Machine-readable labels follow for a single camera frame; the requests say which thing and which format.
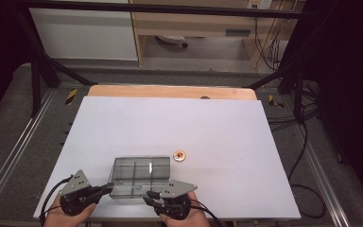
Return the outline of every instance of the person's right hand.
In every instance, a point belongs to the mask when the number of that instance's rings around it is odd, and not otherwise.
[[[194,191],[189,192],[187,195],[190,200],[194,200],[191,201],[191,205],[201,206],[198,202],[196,202],[197,196]],[[197,209],[190,209],[190,213],[184,220],[176,220],[163,214],[160,214],[159,217],[167,227],[209,227],[209,222],[207,217],[205,217],[204,212]]]

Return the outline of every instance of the metal track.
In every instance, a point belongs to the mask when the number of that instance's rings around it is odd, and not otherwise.
[[[16,145],[13,147],[12,151],[10,152],[8,159],[2,165],[0,169],[0,194],[4,189],[6,183],[8,182],[8,179],[13,169],[16,167],[17,163],[19,162],[23,154],[23,151],[26,149],[26,146],[29,140],[31,139],[34,131],[37,129],[38,125],[40,124],[41,119],[43,118],[43,115],[45,114],[45,111],[48,108],[51,99],[55,93],[56,89],[50,89],[45,94],[45,96],[43,97],[42,107],[40,108],[40,111],[37,112],[34,118],[31,118],[28,121],[26,128],[23,130],[23,133],[18,139]]]
[[[284,100],[289,113],[293,114],[292,99],[289,96],[282,96],[282,99]],[[304,143],[305,132],[303,126],[296,124],[295,128],[298,135],[300,136],[301,142]],[[307,141],[305,151],[305,158],[307,159],[312,173],[314,174],[314,178],[317,181],[320,193],[322,194],[326,206],[328,207],[333,222],[336,226],[339,227],[350,226],[349,220],[347,220],[346,214],[344,213],[344,210],[338,201],[337,195],[335,194],[335,190],[329,182],[329,179],[323,170],[322,165],[320,164],[320,160],[318,159],[317,154],[312,148],[309,140]]]

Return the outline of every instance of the wall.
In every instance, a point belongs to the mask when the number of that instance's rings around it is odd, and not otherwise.
[[[127,0],[82,1],[128,3]],[[45,51],[52,58],[137,61],[128,12],[64,9],[30,11]]]

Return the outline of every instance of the transparent box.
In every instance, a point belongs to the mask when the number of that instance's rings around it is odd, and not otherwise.
[[[170,178],[169,157],[116,158],[109,183],[113,183],[112,199],[137,199],[147,191],[161,191]]]

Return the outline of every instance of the gray carpet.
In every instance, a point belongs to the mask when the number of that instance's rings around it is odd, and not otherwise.
[[[206,85],[239,87],[257,80],[256,76],[247,77],[241,74],[213,74],[203,73],[178,74],[171,72],[140,71],[112,71],[98,72],[78,70],[80,74],[90,79],[106,83],[139,83],[139,84],[177,84],[177,85]],[[20,68],[12,82],[7,95],[0,104],[0,165],[3,164],[11,148],[15,144],[22,129],[26,126],[31,110],[29,93],[29,72]],[[45,114],[41,124],[30,140],[23,157],[15,167],[9,181],[0,196],[0,220],[35,221],[32,218],[38,203],[37,196],[43,191],[57,158],[61,152],[61,143],[65,142],[66,131],[70,131],[71,123],[78,111],[83,96],[88,87],[69,83],[69,78],[56,94]],[[79,87],[78,93],[70,106],[64,102],[72,88]],[[268,105],[268,94],[275,90],[259,90],[258,98],[263,101],[268,117],[287,116],[286,108]],[[341,205],[349,221],[353,225],[363,226],[363,188],[354,175],[350,166],[337,162],[334,148],[321,120],[314,118],[307,122],[308,134],[330,181],[336,190]],[[280,152],[285,171],[289,172],[298,157],[302,144],[293,127],[273,133],[277,148]],[[308,163],[303,157],[298,165],[292,181],[318,190]],[[300,209],[310,214],[320,212],[320,202],[313,194],[301,189],[294,189],[297,204]],[[241,226],[251,226],[252,221],[239,222]],[[312,219],[303,217],[292,220],[285,225],[334,225],[331,216],[326,212],[323,218]]]

